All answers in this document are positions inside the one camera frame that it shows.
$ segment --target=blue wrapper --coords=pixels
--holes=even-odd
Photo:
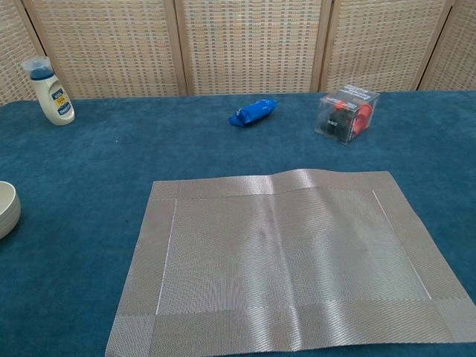
[[[272,99],[258,100],[255,104],[245,106],[238,110],[235,115],[228,119],[230,124],[237,126],[248,126],[252,123],[266,118],[277,106],[277,101]]]

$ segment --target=red object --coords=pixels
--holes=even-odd
[[[372,107],[364,104],[357,112],[357,118],[353,126],[353,134],[359,135],[370,125],[370,116],[372,115]]]
[[[347,104],[343,101],[343,100],[339,100],[336,104],[335,104],[335,109],[336,110],[341,110],[341,109],[345,109],[347,108]]]

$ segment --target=table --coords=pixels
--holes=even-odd
[[[323,94],[75,100],[0,108],[0,180],[22,203],[0,240],[0,355],[103,356],[154,180],[297,168],[388,170],[476,300],[476,92],[384,93],[347,147],[313,132]],[[246,129],[228,117],[279,104]],[[386,344],[264,356],[470,356],[476,344]]]

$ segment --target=black object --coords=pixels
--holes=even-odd
[[[353,113],[348,110],[335,110],[329,115],[329,119],[321,124],[321,130],[345,143],[352,126],[352,116]]]

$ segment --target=ceramic bowl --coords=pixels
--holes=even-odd
[[[0,239],[15,227],[20,218],[20,200],[15,187],[0,181]]]

